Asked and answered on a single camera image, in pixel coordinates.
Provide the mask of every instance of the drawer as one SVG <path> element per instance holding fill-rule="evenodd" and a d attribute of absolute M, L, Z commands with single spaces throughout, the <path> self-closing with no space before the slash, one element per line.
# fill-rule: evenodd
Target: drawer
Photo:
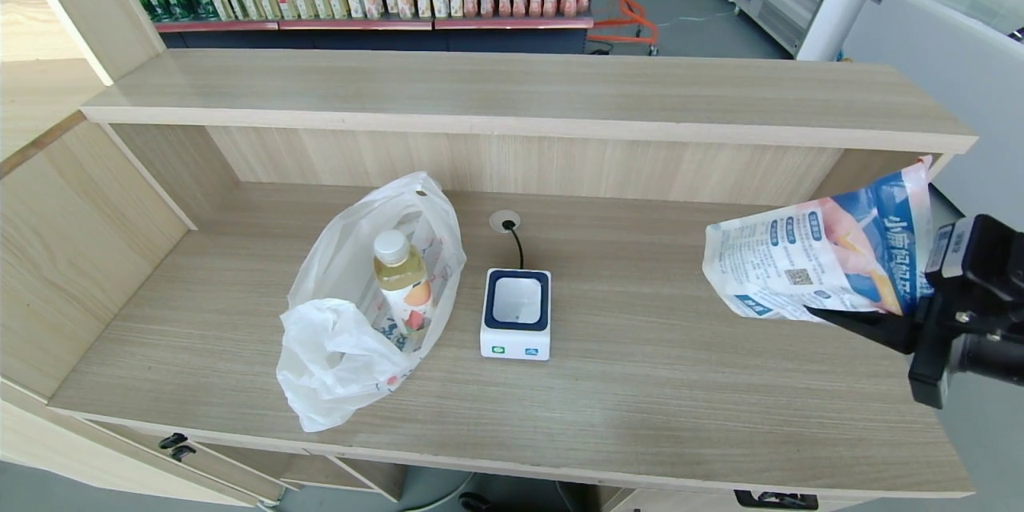
<path fill-rule="evenodd" d="M 719 488 L 694 488 L 687 490 L 651 490 L 622 488 L 618 493 L 604 490 L 605 503 L 601 512 L 751 512 L 772 510 L 816 510 L 833 512 L 848 506 L 860 504 L 870 499 L 816 497 L 805 498 L 800 507 L 798 502 L 786 502 L 788 495 L 763 493 L 758 490 L 731 490 Z"/>

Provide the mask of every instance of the black cable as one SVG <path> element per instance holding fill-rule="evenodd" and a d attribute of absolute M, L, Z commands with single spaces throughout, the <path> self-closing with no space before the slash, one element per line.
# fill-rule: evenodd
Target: black cable
<path fill-rule="evenodd" d="M 519 234 L 515 233 L 515 221 L 512 220 L 502 221 L 502 228 L 505 228 L 509 232 L 512 232 L 512 238 L 515 239 L 515 246 L 519 247 L 519 269 L 522 270 L 523 268 L 525 268 L 525 266 L 523 266 L 523 260 L 522 260 L 522 243 L 519 242 Z"/>

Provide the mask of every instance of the white plastic bag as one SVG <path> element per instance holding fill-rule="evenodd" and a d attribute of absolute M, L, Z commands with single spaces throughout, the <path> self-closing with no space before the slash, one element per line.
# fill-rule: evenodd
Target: white plastic bag
<path fill-rule="evenodd" d="M 434 311 L 423 345 L 403 350 L 373 272 L 374 239 L 391 228 L 419 247 Z M 288 294 L 278 382 L 302 429 L 343 424 L 398 388 L 440 337 L 466 263 L 459 221 L 425 172 L 399 177 L 334 217 Z"/>

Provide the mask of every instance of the bottle label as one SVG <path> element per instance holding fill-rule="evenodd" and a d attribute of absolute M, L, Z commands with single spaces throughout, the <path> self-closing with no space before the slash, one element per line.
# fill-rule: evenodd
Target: bottle label
<path fill-rule="evenodd" d="M 419 350 L 430 327 L 430 315 L 433 312 L 430 280 L 425 278 L 401 290 L 381 290 L 381 292 L 391 307 L 391 314 L 398 332 L 409 338 L 403 351 Z"/>

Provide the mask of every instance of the gray floor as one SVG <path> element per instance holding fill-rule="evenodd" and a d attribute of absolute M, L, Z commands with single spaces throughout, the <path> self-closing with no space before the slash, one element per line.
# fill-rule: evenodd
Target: gray floor
<path fill-rule="evenodd" d="M 637 0 L 658 24 L 660 56 L 788 57 L 772 38 L 745 16 L 733 16 L 725 0 Z M 595 0 L 595 12 L 608 13 L 607 0 Z M 594 44 L 593 49 L 602 48 Z M 645 55 L 646 46 L 616 45 L 614 55 Z M 1019 471 L 1024 470 L 1024 437 L 1018 430 L 1024 391 L 972 376 L 957 376 L 949 404 L 939 418 L 954 443 L 978 494 L 955 501 L 887 499 L 850 512 L 1001 512 L 1019 510 Z M 928 463 L 922 463 L 926 470 Z M 329 488 L 290 490 L 282 512 L 392 512 L 433 501 L 458 486 L 466 473 L 417 468 L 410 471 L 400 505 L 369 494 Z M 552 482 L 476 476 L 468 486 L 496 502 L 544 512 L 563 511 Z M 0 511 L 222 512 L 232 508 L 116 493 L 86 486 L 47 472 L 0 463 Z M 450 502 L 435 510 L 454 512 Z"/>

